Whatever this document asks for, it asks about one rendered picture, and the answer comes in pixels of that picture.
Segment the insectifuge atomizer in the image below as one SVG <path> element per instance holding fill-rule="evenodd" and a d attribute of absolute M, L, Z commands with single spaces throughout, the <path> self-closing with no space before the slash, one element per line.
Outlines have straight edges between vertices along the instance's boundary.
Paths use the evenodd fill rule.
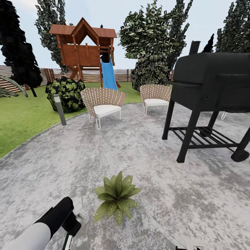
<path fill-rule="evenodd" d="M 70 250 L 72 242 L 73 242 L 72 235 L 70 235 L 70 233 L 67 233 L 62 250 Z"/>

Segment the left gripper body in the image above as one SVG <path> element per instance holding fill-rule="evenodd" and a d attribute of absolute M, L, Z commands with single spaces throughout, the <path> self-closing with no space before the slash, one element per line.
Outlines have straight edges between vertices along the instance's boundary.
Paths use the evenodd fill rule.
<path fill-rule="evenodd" d="M 62 227 L 74 238 L 82 225 L 77 221 L 77 219 L 75 219 L 75 216 L 73 216 L 71 222 L 69 222 L 68 224 L 63 224 Z"/>

